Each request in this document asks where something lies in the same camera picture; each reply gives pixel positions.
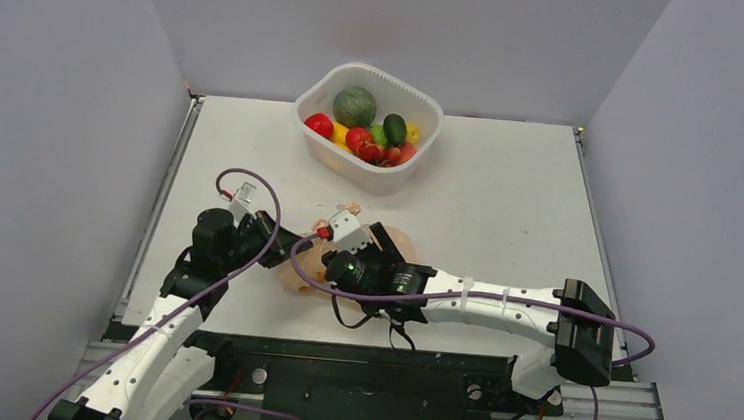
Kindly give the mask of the orange translucent plastic bag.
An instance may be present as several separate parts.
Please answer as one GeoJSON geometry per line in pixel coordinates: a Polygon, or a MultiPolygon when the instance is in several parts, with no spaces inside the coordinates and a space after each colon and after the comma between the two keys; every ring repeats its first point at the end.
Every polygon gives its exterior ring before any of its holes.
{"type": "MultiPolygon", "coordinates": [[[[399,228],[392,227],[389,224],[385,224],[384,228],[405,260],[415,262],[417,255],[411,238],[399,228]]],[[[297,263],[301,270],[307,273],[312,280],[319,282],[324,287],[328,287],[328,284],[324,280],[325,267],[322,265],[321,256],[333,249],[334,245],[332,243],[325,240],[313,240],[309,250],[297,254],[297,263]]],[[[290,261],[286,261],[275,267],[273,273],[276,281],[281,284],[283,290],[288,294],[298,296],[311,295],[311,297],[322,298],[326,301],[331,299],[329,294],[302,281],[297,276],[290,261]]]]}

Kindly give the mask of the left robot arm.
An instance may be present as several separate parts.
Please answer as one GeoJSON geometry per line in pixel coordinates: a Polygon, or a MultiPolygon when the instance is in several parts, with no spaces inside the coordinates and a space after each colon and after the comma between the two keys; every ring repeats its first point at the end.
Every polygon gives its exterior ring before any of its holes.
{"type": "Polygon", "coordinates": [[[263,210],[240,218],[222,208],[205,210],[191,238],[133,337],[105,357],[105,371],[75,400],[59,400],[48,420],[168,420],[202,384],[225,386],[234,362],[198,347],[198,328],[223,298],[228,279],[255,264],[275,268],[292,250],[310,247],[263,210]]]}

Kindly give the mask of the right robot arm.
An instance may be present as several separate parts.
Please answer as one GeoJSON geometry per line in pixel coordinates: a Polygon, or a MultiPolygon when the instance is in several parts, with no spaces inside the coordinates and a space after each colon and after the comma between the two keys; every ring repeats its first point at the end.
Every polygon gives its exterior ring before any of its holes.
{"type": "Polygon", "coordinates": [[[326,281],[393,330],[402,332],[408,322],[462,323],[532,341],[498,382],[499,397],[511,409],[525,408],[562,383],[610,383],[615,316],[589,284],[568,279],[558,288],[528,289],[453,276],[406,261],[381,224],[365,229],[348,212],[318,232],[335,247],[322,256],[326,281]]]}

